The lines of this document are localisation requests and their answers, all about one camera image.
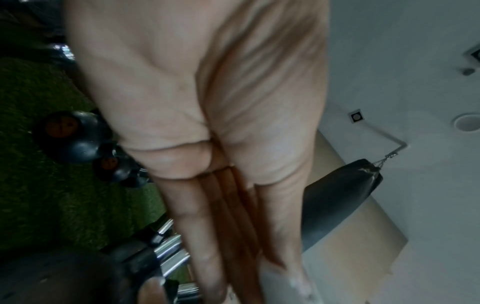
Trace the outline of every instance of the green turf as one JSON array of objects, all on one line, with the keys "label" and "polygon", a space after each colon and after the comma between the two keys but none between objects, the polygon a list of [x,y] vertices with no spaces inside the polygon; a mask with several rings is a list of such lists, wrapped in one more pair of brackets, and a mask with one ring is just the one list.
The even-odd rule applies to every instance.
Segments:
[{"label": "green turf", "polygon": [[163,212],[152,185],[98,181],[90,164],[58,164],[32,141],[32,125],[94,106],[50,65],[0,58],[0,256],[24,246],[99,249]]}]

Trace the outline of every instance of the ceiling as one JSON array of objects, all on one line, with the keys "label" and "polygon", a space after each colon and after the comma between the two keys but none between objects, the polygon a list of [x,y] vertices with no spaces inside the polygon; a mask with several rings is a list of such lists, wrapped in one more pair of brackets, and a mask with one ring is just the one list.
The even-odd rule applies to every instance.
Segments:
[{"label": "ceiling", "polygon": [[[459,114],[480,112],[480,70],[462,75],[470,67],[463,53],[480,43],[480,2],[334,0],[331,9],[319,130],[347,163],[398,147],[373,129],[407,142],[385,165],[374,198],[411,246],[426,256],[444,248],[452,257],[437,254],[438,264],[480,278],[470,254],[480,252],[480,133],[451,127]],[[352,124],[356,109],[365,121]]]}]

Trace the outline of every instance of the punching bag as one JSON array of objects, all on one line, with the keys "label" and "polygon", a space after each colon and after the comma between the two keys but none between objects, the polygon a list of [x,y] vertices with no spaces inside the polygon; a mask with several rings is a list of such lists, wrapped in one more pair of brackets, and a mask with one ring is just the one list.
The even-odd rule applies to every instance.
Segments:
[{"label": "punching bag", "polygon": [[381,165],[366,159],[345,165],[305,188],[301,219],[303,251],[349,217],[382,182]]}]

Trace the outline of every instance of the wall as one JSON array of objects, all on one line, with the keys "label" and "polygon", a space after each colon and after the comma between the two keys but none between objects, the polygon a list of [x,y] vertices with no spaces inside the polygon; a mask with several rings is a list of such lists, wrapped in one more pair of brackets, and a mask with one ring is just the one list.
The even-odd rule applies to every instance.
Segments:
[{"label": "wall", "polygon": [[[318,132],[310,183],[344,164]],[[406,242],[370,197],[352,216],[304,253],[304,263],[326,304],[363,304],[389,273]]]},{"label": "wall", "polygon": [[451,121],[480,112],[480,71],[461,74],[463,53],[480,43],[480,1],[335,0],[331,10],[320,130],[345,162],[382,158],[396,144],[350,123],[361,108],[366,123],[410,144],[373,193],[409,245],[371,302],[479,303],[480,133]]}]

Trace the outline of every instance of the palm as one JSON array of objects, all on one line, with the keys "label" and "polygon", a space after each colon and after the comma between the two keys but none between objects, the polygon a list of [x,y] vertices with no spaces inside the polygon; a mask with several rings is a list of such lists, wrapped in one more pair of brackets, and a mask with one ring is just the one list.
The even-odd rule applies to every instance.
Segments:
[{"label": "palm", "polygon": [[91,93],[153,175],[212,297],[225,280],[205,212],[212,198],[197,176],[228,164],[255,185],[266,255],[301,269],[300,204],[325,100],[328,10],[326,1],[268,2],[67,6]]}]

